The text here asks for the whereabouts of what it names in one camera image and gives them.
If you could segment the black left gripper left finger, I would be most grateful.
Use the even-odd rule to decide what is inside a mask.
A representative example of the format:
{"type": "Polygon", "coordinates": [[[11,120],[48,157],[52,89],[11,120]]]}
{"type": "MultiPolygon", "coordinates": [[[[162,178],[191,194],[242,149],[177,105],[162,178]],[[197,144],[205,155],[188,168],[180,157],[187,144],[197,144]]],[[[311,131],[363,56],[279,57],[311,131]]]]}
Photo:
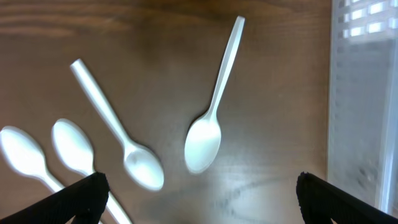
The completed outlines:
{"type": "Polygon", "coordinates": [[[53,195],[1,219],[2,224],[15,223],[99,223],[105,211],[110,188],[101,172],[85,177],[53,195]]]}

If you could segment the white plastic spoon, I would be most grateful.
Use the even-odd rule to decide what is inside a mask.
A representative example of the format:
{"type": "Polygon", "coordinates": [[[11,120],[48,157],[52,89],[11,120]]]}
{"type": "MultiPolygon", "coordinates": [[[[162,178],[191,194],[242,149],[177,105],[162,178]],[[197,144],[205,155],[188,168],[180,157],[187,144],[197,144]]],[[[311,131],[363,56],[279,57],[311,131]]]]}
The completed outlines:
{"type": "Polygon", "coordinates": [[[217,111],[243,34],[245,18],[238,16],[221,60],[218,78],[208,110],[190,126],[184,147],[187,169],[192,174],[204,172],[214,161],[221,144],[217,111]]]}
{"type": "Polygon", "coordinates": [[[1,153],[19,175],[41,181],[53,193],[65,188],[48,170],[41,147],[25,131],[14,126],[3,127],[1,153]]]}
{"type": "Polygon", "coordinates": [[[125,131],[101,88],[82,61],[75,60],[70,69],[80,86],[123,148],[123,166],[132,180],[143,188],[159,191],[164,186],[164,170],[158,157],[147,147],[134,142],[125,131]]]}
{"type": "Polygon", "coordinates": [[[94,152],[86,134],[69,119],[58,119],[52,127],[52,142],[63,165],[87,177],[95,173],[94,152]]]}

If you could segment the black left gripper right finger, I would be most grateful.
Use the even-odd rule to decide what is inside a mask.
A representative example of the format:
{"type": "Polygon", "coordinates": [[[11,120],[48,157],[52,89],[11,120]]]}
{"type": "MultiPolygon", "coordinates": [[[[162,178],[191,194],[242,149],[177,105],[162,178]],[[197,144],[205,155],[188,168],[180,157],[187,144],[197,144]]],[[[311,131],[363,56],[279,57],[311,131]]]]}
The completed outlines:
{"type": "Polygon", "coordinates": [[[397,224],[397,218],[308,172],[298,176],[296,194],[305,224],[397,224]]]}

